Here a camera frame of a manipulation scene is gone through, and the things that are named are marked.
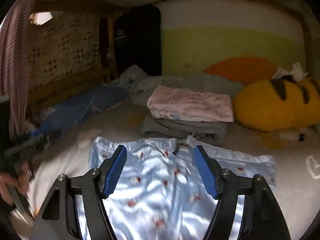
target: human hand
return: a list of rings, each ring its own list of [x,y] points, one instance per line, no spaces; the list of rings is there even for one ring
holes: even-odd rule
[[[0,172],[0,194],[2,199],[10,206],[14,204],[13,198],[10,196],[7,185],[17,188],[21,194],[26,195],[29,189],[30,172],[28,162],[24,162],[21,166],[22,174],[15,179],[6,172]]]

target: yellow plush toy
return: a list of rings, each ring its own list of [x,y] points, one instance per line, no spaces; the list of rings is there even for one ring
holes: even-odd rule
[[[240,124],[261,131],[308,127],[320,122],[320,88],[307,78],[257,81],[236,95],[233,110]]]

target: stack of folded clothes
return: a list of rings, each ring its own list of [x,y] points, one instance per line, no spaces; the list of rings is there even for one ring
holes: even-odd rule
[[[231,98],[228,95],[190,89],[158,86],[148,99],[153,117],[146,117],[141,133],[144,137],[181,138],[219,145],[233,122]]]

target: bed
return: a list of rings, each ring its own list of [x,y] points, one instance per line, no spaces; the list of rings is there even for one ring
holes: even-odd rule
[[[141,124],[147,115],[150,115],[147,107],[132,105],[130,99],[126,99],[116,108],[104,110],[78,125],[59,144],[35,160],[35,165],[39,165],[40,160],[41,164],[28,193],[31,211],[37,212],[59,174],[73,177],[88,171],[89,152],[96,136],[115,142],[137,140],[141,137]],[[316,164],[316,160],[320,160],[319,136],[312,128],[306,128],[303,132],[305,141],[285,141],[277,133],[267,135],[231,123],[221,145],[254,156],[274,156],[275,196],[292,240],[298,240],[304,234],[320,208]]]

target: clothing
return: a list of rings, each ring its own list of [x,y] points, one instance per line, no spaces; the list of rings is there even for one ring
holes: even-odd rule
[[[147,101],[155,118],[191,122],[233,122],[228,95],[158,86]]]
[[[227,134],[226,122],[188,122],[182,120],[157,119],[147,116],[141,128],[144,137],[186,138],[218,146]]]
[[[207,73],[194,73],[187,76],[148,76],[137,65],[132,65],[118,79],[103,85],[126,89],[132,103],[139,106],[147,105],[149,97],[159,85],[224,94],[229,95],[231,99],[245,87],[243,83]]]
[[[194,145],[203,145],[207,154],[222,168],[241,176],[256,173],[265,178],[275,176],[273,157],[254,157],[189,137],[177,154],[176,139],[148,138],[116,143],[98,137],[92,145],[89,169],[98,168],[110,158],[118,145],[127,149],[127,161],[119,182],[103,205],[116,237],[120,239],[203,239],[214,214],[217,201],[207,194],[194,162]],[[270,188],[275,182],[268,181]],[[78,218],[83,239],[89,240],[82,197],[76,196]],[[229,240],[238,238],[244,196],[238,197]]]

